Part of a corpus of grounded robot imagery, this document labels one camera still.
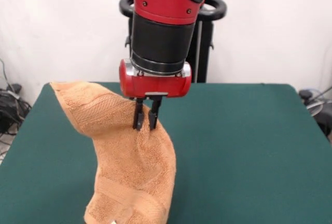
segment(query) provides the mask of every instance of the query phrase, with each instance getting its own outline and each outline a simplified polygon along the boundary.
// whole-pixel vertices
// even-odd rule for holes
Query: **black handle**
[[[198,21],[215,21],[223,18],[227,12],[227,5],[222,0],[205,0],[206,5],[211,5],[215,9],[208,10],[204,6],[200,9],[197,20]]]
[[[134,0],[120,0],[120,12],[128,18],[133,17]],[[198,21],[215,21],[223,18],[227,12],[227,6],[222,0],[205,0],[205,4],[213,6],[215,9],[208,10],[202,7],[198,13]]]
[[[119,2],[120,12],[128,18],[132,18],[134,14],[132,7],[133,4],[134,0],[120,0]]]

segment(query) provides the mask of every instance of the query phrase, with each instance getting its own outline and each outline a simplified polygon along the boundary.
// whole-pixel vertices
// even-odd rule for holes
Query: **black stand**
[[[129,55],[131,55],[131,32],[133,22],[134,0],[120,0],[120,12],[129,18],[129,36],[126,39],[126,46],[129,45]],[[204,6],[197,16],[195,30],[192,36],[191,45],[186,61],[192,70],[191,82],[206,82],[208,72],[210,47],[213,48],[213,21],[219,20],[226,15],[227,6],[222,0],[205,0],[206,5],[213,6],[213,10],[208,10]]]

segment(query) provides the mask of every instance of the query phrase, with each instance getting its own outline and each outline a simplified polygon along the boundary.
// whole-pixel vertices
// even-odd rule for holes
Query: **green table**
[[[332,150],[292,87],[192,85],[160,120],[177,155],[170,224],[332,223]],[[83,223],[95,170],[46,85],[0,166],[0,223]]]

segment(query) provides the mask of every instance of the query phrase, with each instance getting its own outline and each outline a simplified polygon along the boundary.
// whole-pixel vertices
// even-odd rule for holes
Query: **white background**
[[[208,82],[332,83],[331,0],[224,1]],[[128,57],[118,2],[0,0],[0,57],[10,82],[33,103],[50,81],[118,81],[119,61]]]

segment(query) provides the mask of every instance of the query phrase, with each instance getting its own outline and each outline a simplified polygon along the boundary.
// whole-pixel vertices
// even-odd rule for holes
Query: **orange towel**
[[[135,103],[96,83],[51,83],[74,128],[93,140],[98,168],[87,224],[166,223],[175,180],[173,144],[158,122],[150,131],[148,108],[138,132]]]

